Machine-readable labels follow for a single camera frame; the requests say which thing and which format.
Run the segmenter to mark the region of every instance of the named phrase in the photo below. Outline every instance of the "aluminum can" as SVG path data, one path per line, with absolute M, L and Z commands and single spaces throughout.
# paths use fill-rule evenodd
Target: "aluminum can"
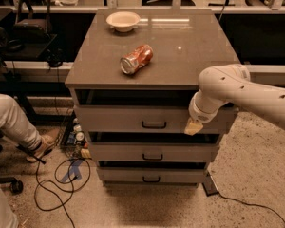
M 121 68 L 125 74 L 134 74 L 146 66 L 153 57 L 153 49 L 149 45 L 141 45 L 121 58 Z

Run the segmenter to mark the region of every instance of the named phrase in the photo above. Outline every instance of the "black cable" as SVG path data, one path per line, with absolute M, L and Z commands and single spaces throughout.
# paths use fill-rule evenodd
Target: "black cable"
M 88 177 L 86 178 L 86 181 L 85 181 L 79 188 L 75 189 L 73 182 L 77 179 L 77 177 L 75 176 L 75 178 L 73 178 L 73 179 L 70 177 L 70 168 L 71 168 L 71 166 L 72 166 L 77 160 L 82 160 L 82 161 L 84 161 L 84 162 L 87 164 L 87 166 L 88 166 Z M 58 178 L 57 178 L 57 171 L 58 171 L 58 169 L 59 169 L 63 164 L 65 164 L 66 162 L 69 162 L 69 161 L 71 161 L 71 164 L 70 164 L 70 166 L 68 167 L 68 170 L 67 170 L 67 177 L 68 177 L 69 181 L 68 181 L 68 182 L 61 182 L 61 181 L 59 181 Z M 39 181 L 39 179 L 38 179 L 39 167 L 40 167 L 40 163 L 38 162 L 38 166 L 37 166 L 37 170 L 36 170 L 36 175 L 35 175 L 35 176 L 36 176 L 36 181 L 37 181 L 38 184 L 37 184 L 36 189 L 35 189 L 35 192 L 34 192 L 34 200 L 35 200 L 35 203 L 36 203 L 37 207 L 38 207 L 41 211 L 45 211 L 45 212 L 50 212 L 50 211 L 59 209 L 59 208 L 61 208 L 61 207 L 64 208 L 64 210 L 65 210 L 65 212 L 66 212 L 66 215 L 67 215 L 68 219 L 70 220 L 70 222 L 71 222 L 71 224 L 72 224 L 72 227 L 75 228 L 74 222 L 73 222 L 72 218 L 70 217 L 70 215 L 69 215 L 69 213 L 68 213 L 68 211 L 67 211 L 65 205 L 71 200 L 71 198 L 73 197 L 73 194 L 74 194 L 75 192 L 81 190 L 81 189 L 87 184 L 87 182 L 89 181 L 91 173 L 90 173 L 90 165 L 89 165 L 88 161 L 87 161 L 86 159 L 72 159 L 72 160 L 66 160 L 66 161 L 63 161 L 62 163 L 60 163 L 60 164 L 58 165 L 58 167 L 56 168 L 56 170 L 55 170 L 55 175 L 54 175 L 56 181 L 59 182 L 60 184 L 71 184 L 71 190 L 66 190 L 66 189 L 61 188 L 59 185 L 57 185 L 57 184 L 56 184 L 54 181 L 52 181 L 52 180 L 42 180 L 42 181 Z M 51 184 L 53 184 L 53 185 L 56 186 L 59 190 L 65 192 L 65 193 L 69 193 L 70 196 L 67 198 L 67 200 L 62 201 L 62 199 L 60 198 L 60 196 L 59 196 L 58 194 L 56 194 L 54 191 L 52 191 L 52 190 L 50 190 L 49 188 L 47 188 L 47 187 L 44 186 L 45 183 L 51 183 Z M 38 201 L 37 201 L 37 195 L 38 195 L 38 189 L 39 189 L 39 188 L 43 188 L 44 190 L 46 190 L 46 191 L 50 192 L 51 194 L 53 194 L 53 195 L 60 201 L 61 204 L 58 205 L 58 206 L 52 207 L 52 208 L 48 208 L 48 209 L 42 208 L 41 205 L 40 205 L 40 204 L 38 203 Z
M 229 5 L 229 0 L 225 0 L 224 6 L 222 7 L 221 12 L 220 12 L 220 15 L 219 15 L 219 19 L 218 19 L 219 22 L 220 22 L 220 20 L 221 20 L 222 14 L 223 14 L 224 11 L 225 11 L 225 7 L 228 6 L 228 5 Z
M 58 92 L 60 91 L 60 79 L 59 79 L 59 69 L 56 68 L 56 74 L 57 74 L 57 84 L 58 84 Z M 56 113 L 57 115 L 59 116 L 59 111 L 58 111 L 58 108 L 57 108 L 57 97 L 55 95 L 55 109 L 56 109 Z
M 16 75 L 16 68 L 15 68 L 15 63 L 13 61 L 12 62 L 12 73 L 13 75 Z
M 260 208 L 264 208 L 264 209 L 269 209 L 270 211 L 274 212 L 277 216 L 279 216 L 279 218 L 282 219 L 283 223 L 285 224 L 284 218 L 277 211 L 273 210 L 270 207 L 267 207 L 265 205 L 260 205 L 260 204 L 248 203 L 248 202 L 245 202 L 245 201 L 242 201 L 239 199 L 228 198 L 228 197 L 223 196 L 220 192 L 218 194 L 221 198 L 226 199 L 226 200 L 237 201 L 237 202 L 244 204 L 244 205 L 247 205 L 247 206 L 255 206 L 255 207 L 260 207 Z

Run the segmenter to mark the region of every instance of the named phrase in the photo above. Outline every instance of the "cabinet top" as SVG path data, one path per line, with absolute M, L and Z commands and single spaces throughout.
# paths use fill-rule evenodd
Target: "cabinet top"
M 209 9 L 131 9 L 141 20 L 126 33 L 106 22 L 120 10 L 124 9 L 98 10 L 66 78 L 67 87 L 190 89 L 197 87 L 205 68 L 239 63 Z M 153 48 L 151 62 L 136 74 L 125 75 L 121 57 L 143 44 Z

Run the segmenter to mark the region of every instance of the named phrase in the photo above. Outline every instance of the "speckled floor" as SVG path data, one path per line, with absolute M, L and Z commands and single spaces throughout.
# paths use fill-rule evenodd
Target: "speckled floor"
M 54 126 L 38 126 L 41 132 Z M 0 176 L 12 175 L 24 183 L 24 191 L 12 195 L 6 185 L 2 188 L 9 204 L 18 216 L 21 227 L 264 227 L 282 228 L 281 218 L 274 212 L 246 206 L 223 199 L 219 195 L 207 197 L 202 185 L 144 186 L 109 185 L 99 181 L 95 164 L 91 160 L 79 167 L 81 177 L 75 180 L 76 191 L 63 208 L 42 211 L 36 203 L 35 173 L 37 163 L 30 164 L 25 154 L 2 142 Z M 57 146 L 40 166 L 38 180 L 67 201 L 70 184 L 60 185 L 62 192 L 47 180 L 62 180 L 68 170 L 68 151 Z M 223 196 L 268 206 L 285 219 L 285 132 L 262 121 L 251 113 L 240 112 L 230 133 L 225 135 L 210 173 Z M 60 201 L 52 193 L 38 188 L 36 200 L 42 209 L 53 209 Z

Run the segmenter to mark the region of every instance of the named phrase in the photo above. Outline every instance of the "sneaker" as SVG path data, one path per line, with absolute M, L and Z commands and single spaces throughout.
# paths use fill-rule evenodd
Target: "sneaker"
M 34 156 L 41 159 L 43 156 L 48 154 L 48 151 L 52 150 L 56 144 L 59 135 L 59 129 L 55 128 L 50 130 L 48 133 L 41 135 L 41 145 L 34 152 Z M 34 163 L 37 162 L 32 156 L 27 156 L 27 161 Z

